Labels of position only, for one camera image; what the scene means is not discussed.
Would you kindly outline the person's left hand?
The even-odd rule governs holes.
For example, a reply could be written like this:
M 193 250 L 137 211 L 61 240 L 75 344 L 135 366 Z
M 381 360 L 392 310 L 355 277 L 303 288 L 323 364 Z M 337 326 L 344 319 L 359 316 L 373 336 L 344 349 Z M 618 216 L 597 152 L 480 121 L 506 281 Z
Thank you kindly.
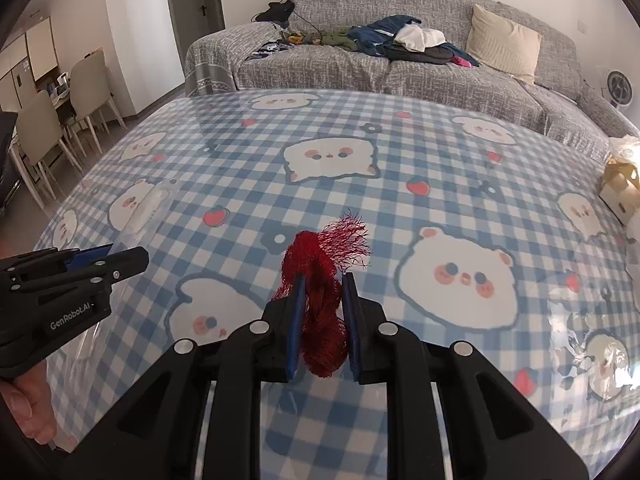
M 26 438 L 39 444 L 52 442 L 58 431 L 47 381 L 47 362 L 42 361 L 13 382 L 1 383 L 1 395 Z

